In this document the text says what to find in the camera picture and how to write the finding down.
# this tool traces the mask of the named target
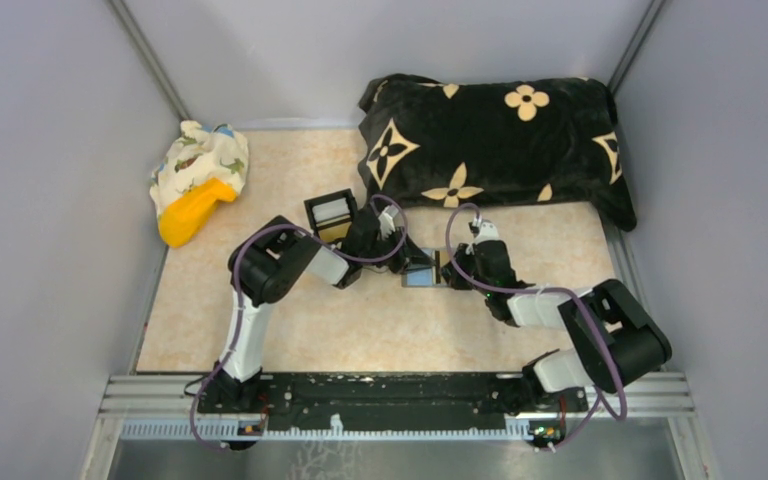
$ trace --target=robotic arm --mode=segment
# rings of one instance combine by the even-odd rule
[[[455,261],[470,276],[482,283],[505,288],[527,288],[516,279],[505,243],[492,222],[480,216],[469,224],[474,239],[460,244]],[[476,289],[496,319],[508,325],[565,328],[573,349],[549,352],[523,368],[523,381],[529,396],[540,399],[573,387],[596,385],[616,393],[607,365],[596,340],[575,303],[561,293],[504,294],[485,291],[464,279],[451,262],[443,267],[443,277],[458,290]],[[623,385],[654,371],[672,356],[672,348],[649,314],[618,280],[607,280],[575,293],[597,319],[599,334],[617,365]],[[605,323],[619,328],[608,331]]]
[[[396,226],[394,220],[397,214],[398,210],[393,207],[384,209],[377,216],[369,208],[362,209],[349,228],[340,251],[360,258],[387,256],[398,245],[403,234],[403,227]],[[248,240],[238,246],[228,259],[233,309],[228,338],[220,358],[230,356],[205,389],[206,404],[234,406],[240,411],[250,409],[257,397],[263,343],[272,310],[303,272],[312,273],[338,288],[346,288],[360,277],[363,264],[342,258],[333,248],[323,246],[300,232],[298,227],[296,230],[288,228],[261,234],[263,230],[278,225],[294,226],[286,218],[277,216],[255,233],[259,238],[248,250],[242,252],[243,258],[236,271],[234,266],[237,257]],[[386,260],[391,270],[405,268],[411,261],[415,261],[411,257],[410,245],[412,242],[408,248],[400,249]],[[233,288],[234,275],[242,287],[241,294]],[[241,309],[242,324],[235,342],[234,333]]]

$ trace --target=beige floor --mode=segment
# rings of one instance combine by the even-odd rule
[[[221,353],[231,309],[230,252],[281,214],[307,227],[302,201],[364,189],[356,164],[365,147],[354,130],[248,132],[251,172],[243,195],[221,206],[195,239],[171,249],[137,369],[207,370]],[[444,209],[411,209],[411,236],[443,245]],[[521,279],[580,287],[613,276],[599,216],[587,203],[487,209]],[[453,241],[470,238],[458,222]],[[490,316],[475,292],[402,288],[391,274],[365,272],[347,290],[303,276],[275,308],[267,371],[517,370],[569,346],[567,335],[512,328]]]

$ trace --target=black metal base plate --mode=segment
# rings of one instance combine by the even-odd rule
[[[266,407],[275,431],[329,429],[337,413],[353,431],[500,429],[506,413],[559,412],[560,396],[567,412],[584,412],[581,391],[565,390],[539,405],[523,397],[516,374],[264,373],[259,398],[245,411],[204,401],[198,411],[262,413]]]

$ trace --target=black pillow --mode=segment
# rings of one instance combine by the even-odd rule
[[[369,82],[359,106],[368,196],[450,208],[588,200],[623,230],[637,224],[616,107],[596,80],[455,85],[396,74]]]

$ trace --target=gray wall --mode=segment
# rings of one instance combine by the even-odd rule
[[[354,126],[390,73],[607,81],[648,0],[129,0],[190,113],[237,127]]]
[[[163,249],[175,119],[100,0],[0,1],[0,479],[77,475]]]
[[[672,2],[618,103],[652,310],[724,478],[768,478],[768,2]]]

